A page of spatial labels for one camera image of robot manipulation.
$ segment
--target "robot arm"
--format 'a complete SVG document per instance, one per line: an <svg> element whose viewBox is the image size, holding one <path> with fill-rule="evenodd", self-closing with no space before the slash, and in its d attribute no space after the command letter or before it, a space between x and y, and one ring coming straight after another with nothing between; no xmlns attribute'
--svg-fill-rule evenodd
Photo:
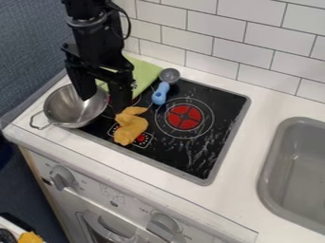
<svg viewBox="0 0 325 243"><path fill-rule="evenodd" d="M106 82L115 113L122 112L132 102L134 82L134 66L122 54L125 38L120 12L124 10L110 0L63 0L63 3L75 39L75 43L62 46L69 78L84 101L96 93L96 79Z"/></svg>

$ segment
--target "gray sink basin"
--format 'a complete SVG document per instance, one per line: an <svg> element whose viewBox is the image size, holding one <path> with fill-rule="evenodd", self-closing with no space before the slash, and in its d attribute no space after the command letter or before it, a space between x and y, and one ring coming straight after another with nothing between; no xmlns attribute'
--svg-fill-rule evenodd
<svg viewBox="0 0 325 243"><path fill-rule="evenodd" d="M325 123L291 118L277 129L258 180L274 214L325 234Z"/></svg>

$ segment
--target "metal bowl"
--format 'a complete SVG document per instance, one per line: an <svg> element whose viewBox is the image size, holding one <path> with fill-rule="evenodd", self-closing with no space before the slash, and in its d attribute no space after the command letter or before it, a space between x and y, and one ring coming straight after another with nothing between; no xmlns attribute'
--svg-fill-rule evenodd
<svg viewBox="0 0 325 243"><path fill-rule="evenodd" d="M100 87L97 93L86 100L80 99L72 84L63 86L46 99L43 107L49 124L67 128L80 128L89 124L106 109L108 94ZM38 127L33 125L33 119L38 114L30 118L30 126L37 129L44 129L49 126Z"/></svg>

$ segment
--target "black stovetop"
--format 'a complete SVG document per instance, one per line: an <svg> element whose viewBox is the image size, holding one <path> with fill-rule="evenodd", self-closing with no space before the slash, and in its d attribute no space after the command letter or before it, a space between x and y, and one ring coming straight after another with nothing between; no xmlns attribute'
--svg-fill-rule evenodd
<svg viewBox="0 0 325 243"><path fill-rule="evenodd" d="M247 99L179 80L171 86L167 102L157 106L152 105L151 95L158 84L157 81L147 88L133 103L135 106L149 107L142 114L148 120L149 127L132 144L124 147L125 151L128 155L132 151L167 165L163 166L167 171L172 167L181 174L199 179L209 178L213 168L220 167L220 152ZM109 106L99 119L81 130L114 143L114 131L119 125L113 118Z"/></svg>

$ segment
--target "yellow cloth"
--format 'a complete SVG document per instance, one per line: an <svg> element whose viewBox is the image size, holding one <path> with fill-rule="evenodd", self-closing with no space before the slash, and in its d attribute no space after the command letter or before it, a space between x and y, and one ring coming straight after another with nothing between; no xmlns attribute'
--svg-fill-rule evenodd
<svg viewBox="0 0 325 243"><path fill-rule="evenodd" d="M114 141L127 146L146 130L149 123L145 118L137 117L147 111L143 107L128 107L116 115L115 121L121 126L114 134Z"/></svg>
<svg viewBox="0 0 325 243"><path fill-rule="evenodd" d="M23 233L18 239L18 243L43 243L43 239L34 232Z"/></svg>

